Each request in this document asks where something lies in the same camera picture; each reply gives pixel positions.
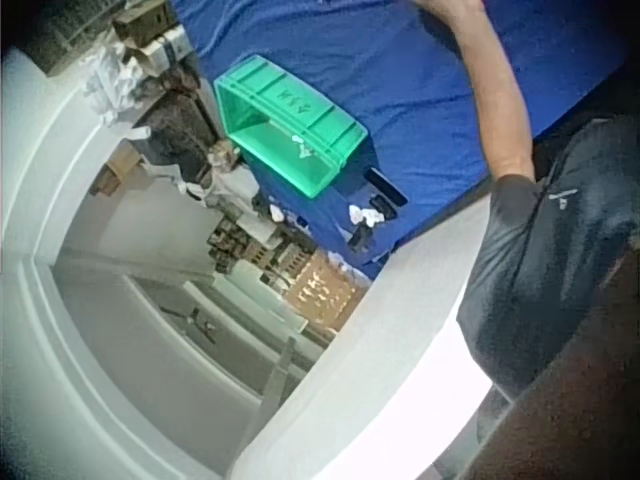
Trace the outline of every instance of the man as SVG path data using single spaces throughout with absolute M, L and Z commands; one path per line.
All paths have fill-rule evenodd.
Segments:
M 413 1 L 451 28 L 471 79 L 495 183 L 458 322 L 513 400 L 562 350 L 640 231 L 640 118 L 592 120 L 536 183 L 527 110 L 482 0 Z

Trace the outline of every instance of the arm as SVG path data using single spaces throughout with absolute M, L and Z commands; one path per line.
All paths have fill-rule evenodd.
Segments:
M 492 176 L 535 181 L 531 128 L 522 93 L 482 0 L 413 0 L 456 37 L 471 78 L 480 137 Z

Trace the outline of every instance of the green plastic crate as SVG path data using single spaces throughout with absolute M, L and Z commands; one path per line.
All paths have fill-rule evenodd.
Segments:
M 309 198 L 331 183 L 367 137 L 344 110 L 258 55 L 214 86 L 229 138 Z

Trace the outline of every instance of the logo on shirt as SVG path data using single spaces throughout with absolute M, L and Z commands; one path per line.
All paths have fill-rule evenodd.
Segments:
M 567 200 L 567 197 L 570 197 L 571 195 L 575 195 L 576 193 L 578 193 L 578 189 L 574 188 L 573 190 L 566 190 L 562 193 L 557 193 L 557 194 L 549 194 L 549 200 L 559 200 L 560 203 L 560 210 L 566 210 L 567 206 L 569 205 L 569 200 Z

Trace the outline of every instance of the dark gray t-shirt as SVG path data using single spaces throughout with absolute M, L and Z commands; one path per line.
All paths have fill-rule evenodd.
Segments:
M 499 179 L 458 322 L 483 370 L 515 399 L 592 306 L 640 225 L 640 121 L 596 120 L 549 177 Z

